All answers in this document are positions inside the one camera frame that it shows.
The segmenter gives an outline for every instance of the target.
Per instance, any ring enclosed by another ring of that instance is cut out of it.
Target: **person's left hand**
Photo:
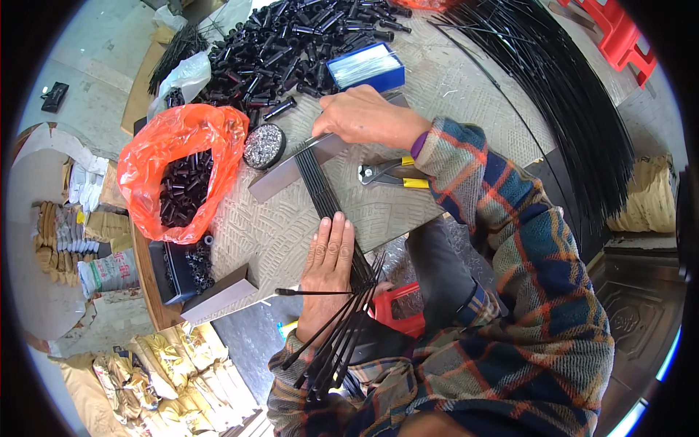
[[[318,233],[313,236],[301,275],[301,290],[304,292],[348,292],[350,270],[354,254],[354,226],[342,213],[336,213],[331,221],[325,217],[320,222]],[[296,337],[306,342],[342,308],[349,294],[305,295],[303,311],[298,318]],[[339,320],[331,323],[316,338],[313,346],[320,346]]]

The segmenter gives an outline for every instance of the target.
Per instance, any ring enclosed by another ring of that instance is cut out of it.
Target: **hand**
[[[332,222],[325,217],[318,233],[313,236],[301,275],[301,290],[305,292],[347,292],[350,290],[350,270],[354,254],[354,226],[342,213],[336,213]],[[303,310],[298,318],[296,337],[306,342],[328,322],[350,299],[349,294],[337,296],[304,296]],[[313,346],[320,346],[333,331],[337,320],[316,338]]]
[[[408,108],[392,105],[369,85],[321,97],[323,113],[312,135],[334,133],[347,143],[383,143],[410,150],[432,124]]]

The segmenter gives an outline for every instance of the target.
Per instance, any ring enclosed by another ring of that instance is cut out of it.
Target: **plaid fleece shirt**
[[[350,368],[368,392],[363,403],[336,394],[306,403],[307,385],[293,385],[315,351],[282,371],[302,346],[290,334],[268,365],[275,435],[395,436],[407,416],[439,410],[475,435],[591,436],[614,341],[563,211],[540,180],[489,152],[473,125],[435,119],[415,166],[437,203],[487,233],[509,315],[479,286],[454,327],[418,339],[412,357]]]

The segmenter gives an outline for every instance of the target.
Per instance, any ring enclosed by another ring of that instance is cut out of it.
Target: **person's right hand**
[[[349,88],[320,101],[323,113],[312,135],[334,133],[348,143],[383,143],[410,150],[432,124],[408,108],[392,105],[369,85]]]

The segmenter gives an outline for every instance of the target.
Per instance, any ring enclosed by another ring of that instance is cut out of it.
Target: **red plastic stool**
[[[396,320],[393,318],[391,311],[392,301],[416,292],[420,292],[420,287],[417,285],[417,282],[413,282],[412,284],[408,284],[396,290],[384,292],[381,296],[374,298],[376,314],[373,314],[373,312],[369,310],[369,315],[379,323],[383,323],[397,331],[417,338],[425,332],[425,317],[423,317],[422,312],[412,317]]]
[[[641,31],[617,3],[617,0],[607,0],[603,6],[596,0],[576,0],[580,6],[595,20],[604,33],[602,41],[597,48],[602,52],[607,62],[617,71],[621,71],[629,62],[632,62],[640,70],[636,76],[638,85],[644,88],[644,84],[658,63],[652,50],[644,55],[638,47],[638,39]],[[563,7],[570,0],[558,0]]]

